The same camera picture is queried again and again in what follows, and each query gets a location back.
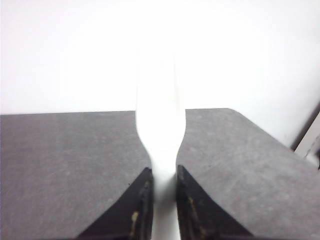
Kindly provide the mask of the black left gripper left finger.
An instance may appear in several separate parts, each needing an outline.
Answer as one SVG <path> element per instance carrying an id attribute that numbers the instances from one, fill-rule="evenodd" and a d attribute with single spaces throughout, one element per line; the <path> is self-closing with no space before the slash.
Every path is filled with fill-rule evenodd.
<path id="1" fill-rule="evenodd" d="M 153 176 L 144 168 L 120 198 L 81 232 L 77 240 L 150 240 Z"/>

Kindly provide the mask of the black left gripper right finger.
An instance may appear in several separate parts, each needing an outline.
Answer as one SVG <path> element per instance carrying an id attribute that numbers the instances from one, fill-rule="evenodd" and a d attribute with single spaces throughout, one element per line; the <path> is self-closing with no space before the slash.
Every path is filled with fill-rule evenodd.
<path id="1" fill-rule="evenodd" d="M 183 165 L 177 166 L 176 206 L 182 240 L 253 239 L 253 234 L 218 205 Z"/>

